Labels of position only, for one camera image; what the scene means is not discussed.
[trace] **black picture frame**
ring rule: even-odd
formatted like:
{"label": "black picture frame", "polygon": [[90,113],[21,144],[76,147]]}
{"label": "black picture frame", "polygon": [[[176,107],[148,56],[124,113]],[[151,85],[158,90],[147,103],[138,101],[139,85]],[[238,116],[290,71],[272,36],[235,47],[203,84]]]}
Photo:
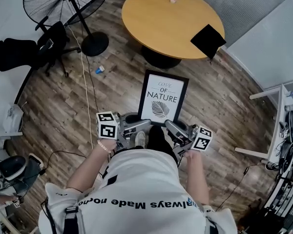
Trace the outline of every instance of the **black picture frame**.
{"label": "black picture frame", "polygon": [[[177,109],[176,109],[176,113],[175,113],[175,116],[174,116],[174,119],[173,119],[173,122],[177,122],[177,120],[179,118],[180,111],[181,111],[182,104],[183,104],[184,99],[185,99],[185,95],[186,95],[186,91],[187,91],[189,79],[188,78],[185,78],[185,77],[180,77],[180,76],[176,76],[176,75],[171,75],[171,74],[168,74],[168,73],[160,72],[160,71],[146,69],[146,74],[145,74],[145,78],[144,78],[143,86],[142,86],[142,91],[141,91],[141,98],[140,98],[140,103],[139,103],[139,110],[138,110],[138,117],[139,117],[139,119],[141,119],[143,105],[144,105],[144,101],[145,101],[145,97],[146,97],[146,92],[147,92],[147,84],[148,84],[148,80],[149,80],[149,76],[150,75],[166,77],[166,78],[170,78],[170,79],[174,79],[174,80],[180,80],[180,81],[182,81],[184,83],[184,85],[182,87],[182,90],[181,90],[180,99],[179,99],[179,102],[178,102],[178,106],[177,106]],[[165,127],[165,124],[164,123],[159,123],[159,122],[155,122],[155,121],[152,121],[151,124],[152,125],[156,125],[156,126]]]}

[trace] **leaf illustration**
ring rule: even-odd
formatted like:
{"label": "leaf illustration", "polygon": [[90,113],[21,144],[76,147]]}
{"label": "leaf illustration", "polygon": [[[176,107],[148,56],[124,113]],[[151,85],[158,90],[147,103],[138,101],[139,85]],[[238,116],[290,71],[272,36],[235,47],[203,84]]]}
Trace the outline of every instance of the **leaf illustration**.
{"label": "leaf illustration", "polygon": [[164,118],[169,113],[169,108],[167,105],[161,101],[152,101],[152,112],[158,118]]}

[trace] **fan grille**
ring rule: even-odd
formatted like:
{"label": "fan grille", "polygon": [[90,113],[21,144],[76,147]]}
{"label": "fan grille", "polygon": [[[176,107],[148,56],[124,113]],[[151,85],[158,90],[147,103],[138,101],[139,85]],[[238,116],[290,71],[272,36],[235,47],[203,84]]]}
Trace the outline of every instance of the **fan grille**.
{"label": "fan grille", "polygon": [[[95,12],[104,0],[75,0],[83,18]],[[36,23],[48,16],[45,26],[52,26],[61,21],[64,25],[80,21],[76,11],[69,0],[23,0],[26,14]]]}

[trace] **black graduation cap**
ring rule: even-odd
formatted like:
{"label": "black graduation cap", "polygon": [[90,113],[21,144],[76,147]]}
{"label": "black graduation cap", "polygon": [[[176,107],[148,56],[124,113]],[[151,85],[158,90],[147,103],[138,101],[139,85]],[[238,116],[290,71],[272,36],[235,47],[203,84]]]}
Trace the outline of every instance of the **black graduation cap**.
{"label": "black graduation cap", "polygon": [[217,49],[226,43],[222,36],[209,24],[197,33],[191,39],[191,42],[210,60],[215,56]]}

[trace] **white cube with black marker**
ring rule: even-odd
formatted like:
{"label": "white cube with black marker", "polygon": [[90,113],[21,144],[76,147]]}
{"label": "white cube with black marker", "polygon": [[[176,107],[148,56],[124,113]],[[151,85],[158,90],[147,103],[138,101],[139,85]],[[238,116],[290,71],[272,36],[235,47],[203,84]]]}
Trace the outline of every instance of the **white cube with black marker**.
{"label": "white cube with black marker", "polygon": [[191,149],[204,152],[208,148],[212,139],[213,139],[212,131],[200,126],[197,131],[195,141],[193,142],[193,145],[191,146]]}
{"label": "white cube with black marker", "polygon": [[111,111],[97,113],[97,131],[99,138],[117,139],[118,124]]}

